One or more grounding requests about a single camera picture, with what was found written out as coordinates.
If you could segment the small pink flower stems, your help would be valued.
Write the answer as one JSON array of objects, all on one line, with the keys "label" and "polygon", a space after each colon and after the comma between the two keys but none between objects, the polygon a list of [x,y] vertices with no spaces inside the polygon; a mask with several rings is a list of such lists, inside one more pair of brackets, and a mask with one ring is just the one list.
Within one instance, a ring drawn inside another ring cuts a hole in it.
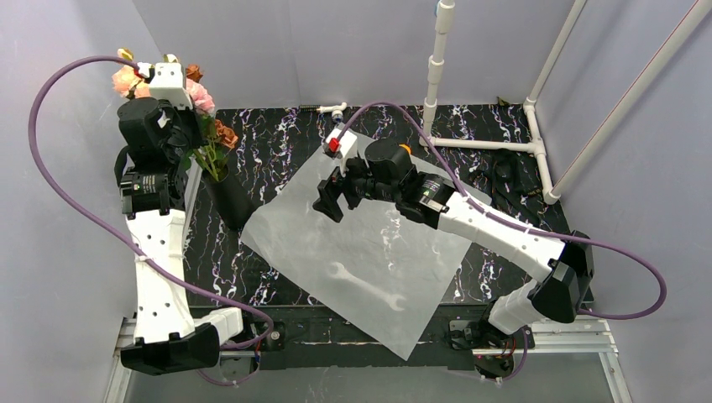
[{"label": "small pink flower stems", "polygon": [[186,90],[191,97],[195,109],[202,114],[214,116],[215,102],[207,89],[200,83],[187,78]]}]

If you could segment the white wrapping paper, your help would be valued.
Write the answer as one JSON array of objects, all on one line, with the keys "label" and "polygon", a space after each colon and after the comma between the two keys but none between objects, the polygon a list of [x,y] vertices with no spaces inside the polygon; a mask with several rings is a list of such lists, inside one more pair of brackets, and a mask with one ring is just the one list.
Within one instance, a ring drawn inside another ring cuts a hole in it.
[{"label": "white wrapping paper", "polygon": [[[479,278],[483,251],[405,219],[388,202],[362,201],[341,222],[316,212],[317,185],[333,168],[321,142],[313,131],[245,144],[239,174],[259,208],[240,237],[241,296],[253,305],[320,302],[408,359],[438,304],[490,299]],[[404,296],[405,310],[331,278],[332,262]]]}]

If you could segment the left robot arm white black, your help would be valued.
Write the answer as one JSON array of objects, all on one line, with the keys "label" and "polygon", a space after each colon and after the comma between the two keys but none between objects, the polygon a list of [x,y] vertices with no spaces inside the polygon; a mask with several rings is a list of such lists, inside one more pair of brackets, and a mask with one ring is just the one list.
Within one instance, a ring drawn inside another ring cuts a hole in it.
[{"label": "left robot arm white black", "polygon": [[161,375],[210,368],[221,346],[243,331],[236,307],[194,319],[187,302],[183,242],[187,174],[181,161],[200,134],[197,115],[167,100],[134,98],[118,109],[126,141],[115,166],[122,213],[135,255],[138,310],[133,341],[120,351],[124,367]]}]

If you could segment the dark orange flower stems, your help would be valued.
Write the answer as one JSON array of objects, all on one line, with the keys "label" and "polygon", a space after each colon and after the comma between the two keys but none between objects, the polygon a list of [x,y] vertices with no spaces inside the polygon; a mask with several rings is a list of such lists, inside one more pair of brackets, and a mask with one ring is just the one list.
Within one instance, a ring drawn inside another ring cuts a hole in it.
[{"label": "dark orange flower stems", "polygon": [[[197,64],[189,64],[186,67],[187,78],[200,83],[203,78],[201,67]],[[236,146],[238,135],[216,117],[216,108],[214,116],[202,113],[201,115],[204,119],[207,144],[193,150],[191,155],[203,171],[208,171],[217,180],[218,173],[227,166],[227,153]]]}]

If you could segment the pink orange flower bunch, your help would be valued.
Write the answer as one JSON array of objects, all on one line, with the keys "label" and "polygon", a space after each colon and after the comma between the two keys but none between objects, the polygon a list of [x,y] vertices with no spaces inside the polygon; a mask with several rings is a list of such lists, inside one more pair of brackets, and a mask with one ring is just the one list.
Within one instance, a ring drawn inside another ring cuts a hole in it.
[{"label": "pink orange flower bunch", "polygon": [[138,76],[134,69],[123,65],[112,75],[113,89],[120,96],[127,99],[149,97],[148,84],[145,79]]}]

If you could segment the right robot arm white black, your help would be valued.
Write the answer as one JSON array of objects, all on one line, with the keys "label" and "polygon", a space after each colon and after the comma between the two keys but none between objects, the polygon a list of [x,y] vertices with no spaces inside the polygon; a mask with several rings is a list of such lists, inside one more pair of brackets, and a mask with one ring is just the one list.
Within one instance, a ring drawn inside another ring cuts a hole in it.
[{"label": "right robot arm white black", "polygon": [[354,134],[335,134],[323,148],[337,165],[317,187],[316,211],[340,222],[339,197],[349,209],[362,200],[391,202],[406,219],[466,238],[530,276],[524,286],[487,305],[464,339],[500,345],[533,322],[574,321],[594,274],[586,245],[536,235],[532,228],[512,228],[513,217],[461,193],[440,175],[418,171],[409,152],[393,140],[376,140],[361,155]]}]

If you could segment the black ribbon gold lettering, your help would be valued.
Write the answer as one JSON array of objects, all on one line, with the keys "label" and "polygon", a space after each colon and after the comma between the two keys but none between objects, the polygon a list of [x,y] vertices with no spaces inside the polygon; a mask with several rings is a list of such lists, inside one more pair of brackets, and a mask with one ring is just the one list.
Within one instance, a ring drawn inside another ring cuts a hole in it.
[{"label": "black ribbon gold lettering", "polygon": [[469,175],[472,182],[481,178],[485,178],[489,184],[486,190],[491,199],[490,205],[502,211],[507,207],[518,211],[528,210],[521,198],[528,199],[541,192],[536,187],[524,187],[520,176],[518,154],[507,149],[492,150],[489,154],[489,163]]}]

